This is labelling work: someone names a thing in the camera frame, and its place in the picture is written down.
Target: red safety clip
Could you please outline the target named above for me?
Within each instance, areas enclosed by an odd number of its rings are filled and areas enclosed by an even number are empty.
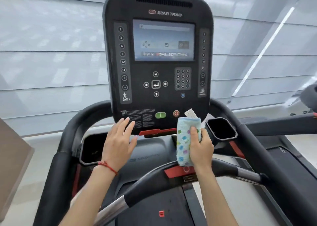
[[[159,211],[158,214],[159,214],[159,217],[160,217],[160,218],[165,217],[165,215],[164,215],[164,210],[163,210],[163,211]]]

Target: left hand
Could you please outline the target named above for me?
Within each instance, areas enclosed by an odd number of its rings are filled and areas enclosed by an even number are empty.
[[[125,120],[121,118],[108,132],[105,144],[102,151],[102,161],[106,161],[110,167],[117,172],[126,164],[130,158],[133,149],[137,145],[137,137],[135,136],[129,144],[132,129],[135,121],[132,121],[129,126],[129,118]]]

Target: towel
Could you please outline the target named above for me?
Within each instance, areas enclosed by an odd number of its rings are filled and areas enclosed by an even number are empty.
[[[193,166],[189,151],[191,147],[191,127],[197,128],[198,138],[201,141],[200,118],[179,118],[177,122],[176,159],[180,166]]]

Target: floor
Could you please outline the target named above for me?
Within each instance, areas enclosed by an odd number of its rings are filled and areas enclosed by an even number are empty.
[[[88,133],[107,131],[109,126],[92,128]],[[52,157],[56,153],[61,133],[24,138],[33,148],[34,155],[23,176],[11,207],[1,226],[31,226],[34,221],[38,203],[44,187]],[[293,145],[317,167],[317,135],[288,136]],[[235,163],[229,157],[220,156],[222,160]],[[231,178],[218,178],[218,183],[228,201],[240,226],[278,225],[266,205],[260,200],[253,187],[245,182]],[[194,183],[198,199],[202,205],[198,183]]]

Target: paper tag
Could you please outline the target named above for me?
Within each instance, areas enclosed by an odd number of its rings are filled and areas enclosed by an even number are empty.
[[[194,119],[194,118],[198,118],[192,109],[189,109],[189,110],[188,110],[187,112],[185,112],[184,114],[185,114],[186,117],[188,117],[188,118],[193,118],[193,119]]]

